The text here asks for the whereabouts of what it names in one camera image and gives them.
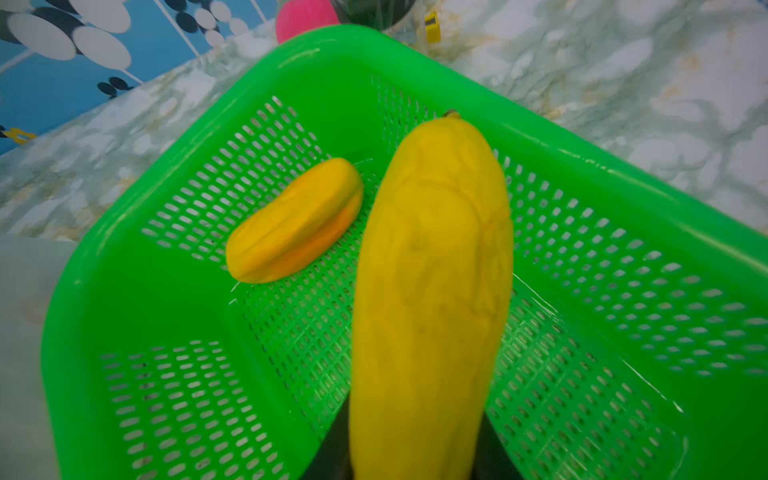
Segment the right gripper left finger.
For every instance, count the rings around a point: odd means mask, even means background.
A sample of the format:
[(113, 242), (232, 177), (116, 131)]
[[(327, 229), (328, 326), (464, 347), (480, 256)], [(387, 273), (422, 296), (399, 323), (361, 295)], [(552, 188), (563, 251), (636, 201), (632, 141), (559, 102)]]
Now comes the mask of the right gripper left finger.
[(342, 403), (301, 480), (352, 480), (349, 434), (350, 396)]

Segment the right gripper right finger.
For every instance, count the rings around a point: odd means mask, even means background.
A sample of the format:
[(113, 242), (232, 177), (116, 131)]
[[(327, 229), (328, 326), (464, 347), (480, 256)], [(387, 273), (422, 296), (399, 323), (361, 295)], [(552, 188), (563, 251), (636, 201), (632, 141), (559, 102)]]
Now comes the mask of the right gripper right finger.
[(522, 474), (512, 463), (486, 413), (483, 414), (480, 425), (470, 478), (472, 480), (523, 480)]

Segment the yellow corn-like fruit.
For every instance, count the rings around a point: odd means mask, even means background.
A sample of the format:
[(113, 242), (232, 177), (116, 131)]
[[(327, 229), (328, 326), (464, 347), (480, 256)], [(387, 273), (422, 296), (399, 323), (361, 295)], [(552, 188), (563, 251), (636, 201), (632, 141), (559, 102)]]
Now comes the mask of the yellow corn-like fruit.
[(484, 136), (450, 112), (409, 133), (364, 231), (349, 404), (358, 479), (466, 479), (507, 322), (513, 222)]

